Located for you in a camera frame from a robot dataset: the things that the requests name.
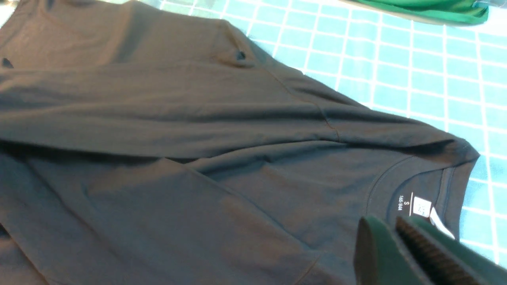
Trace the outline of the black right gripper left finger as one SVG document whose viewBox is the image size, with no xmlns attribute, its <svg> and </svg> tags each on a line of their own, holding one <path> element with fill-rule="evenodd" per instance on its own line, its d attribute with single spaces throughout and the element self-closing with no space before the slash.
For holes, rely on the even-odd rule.
<svg viewBox="0 0 507 285">
<path fill-rule="evenodd" d="M 354 254 L 357 285 L 431 285 L 391 227 L 373 216 L 360 219 Z"/>
</svg>

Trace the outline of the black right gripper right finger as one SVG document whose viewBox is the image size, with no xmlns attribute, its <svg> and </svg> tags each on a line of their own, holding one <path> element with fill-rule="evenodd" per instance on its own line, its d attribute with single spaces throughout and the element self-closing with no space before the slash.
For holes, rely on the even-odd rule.
<svg viewBox="0 0 507 285">
<path fill-rule="evenodd" d="M 422 218 L 397 218 L 395 230 L 435 285 L 505 285 L 506 269 Z"/>
</svg>

